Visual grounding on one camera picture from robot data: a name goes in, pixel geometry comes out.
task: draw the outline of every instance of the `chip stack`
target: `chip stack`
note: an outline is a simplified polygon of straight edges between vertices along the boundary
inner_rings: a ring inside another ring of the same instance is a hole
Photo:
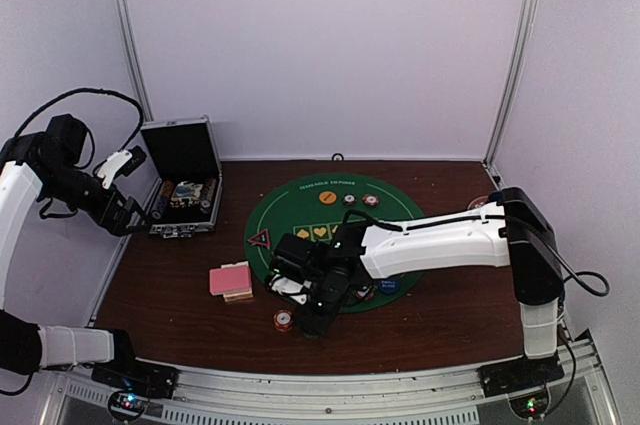
[[[380,199],[378,197],[376,197],[375,195],[365,195],[362,198],[362,201],[368,207],[377,207],[378,204],[380,203]]]
[[[293,328],[293,314],[289,310],[280,310],[273,316],[273,324],[279,332],[288,332]]]
[[[367,287],[363,290],[357,290],[355,293],[356,298],[359,301],[369,302],[373,300],[374,297],[373,287]]]
[[[351,195],[350,193],[342,197],[342,203],[347,207],[352,207],[356,204],[357,201],[358,199],[355,197],[355,195]]]
[[[200,211],[208,213],[213,205],[213,194],[216,191],[217,180],[215,178],[207,178],[200,192]]]
[[[169,181],[165,180],[162,182],[162,186],[160,187],[160,191],[156,196],[156,199],[153,201],[153,205],[151,206],[151,218],[154,220],[160,220],[164,215],[164,212],[167,211],[169,207],[169,202],[171,201],[171,196],[173,195],[173,191],[175,190],[176,185]]]
[[[471,203],[467,205],[467,210],[474,210],[476,208],[480,208],[481,206],[485,205],[488,201],[489,201],[488,195],[474,198],[473,200],[471,200]]]

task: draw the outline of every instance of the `white backdrop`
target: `white backdrop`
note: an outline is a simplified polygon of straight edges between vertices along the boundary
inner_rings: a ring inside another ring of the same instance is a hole
[[[640,374],[640,0],[540,0],[497,166],[531,194],[580,270],[611,295],[568,285],[590,327],[625,424],[638,423]]]
[[[227,159],[479,159],[522,0],[128,0],[155,118]]]
[[[93,86],[131,93],[113,0],[0,0],[0,143],[38,106],[71,88]],[[94,131],[99,159],[122,145],[135,125],[133,108],[116,99],[80,96],[61,102],[29,127],[46,127],[70,112]],[[143,199],[152,170],[119,180]],[[6,310],[42,324],[85,326],[119,239],[83,213],[41,221],[33,207],[22,230],[7,282]],[[34,423],[46,397],[47,373],[29,390],[0,397],[2,423]],[[15,390],[24,377],[0,373],[0,388]]]

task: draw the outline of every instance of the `yellow symbol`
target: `yellow symbol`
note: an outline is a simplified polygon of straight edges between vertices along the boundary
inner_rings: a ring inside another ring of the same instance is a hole
[[[320,202],[324,203],[325,205],[333,205],[338,200],[338,196],[333,192],[327,191],[327,192],[322,192],[318,197],[318,199],[320,200]]]

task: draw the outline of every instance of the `blue poker chip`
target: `blue poker chip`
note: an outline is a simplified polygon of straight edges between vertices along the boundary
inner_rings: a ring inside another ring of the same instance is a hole
[[[378,282],[378,290],[380,290],[385,295],[393,295],[398,291],[400,285],[396,280],[380,280]]]

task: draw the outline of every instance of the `wooden table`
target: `wooden table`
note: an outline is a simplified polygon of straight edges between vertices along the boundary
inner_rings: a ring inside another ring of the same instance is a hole
[[[142,358],[203,368],[286,374],[357,374],[431,369],[522,353],[509,267],[425,273],[408,295],[382,308],[340,315],[327,337],[281,333],[287,304],[254,279],[255,298],[225,304],[208,291],[209,269],[243,260],[253,208],[289,180],[349,172],[385,180],[426,216],[464,210],[493,190],[470,162],[228,162],[217,230],[192,239],[132,238],[97,325],[125,329]]]

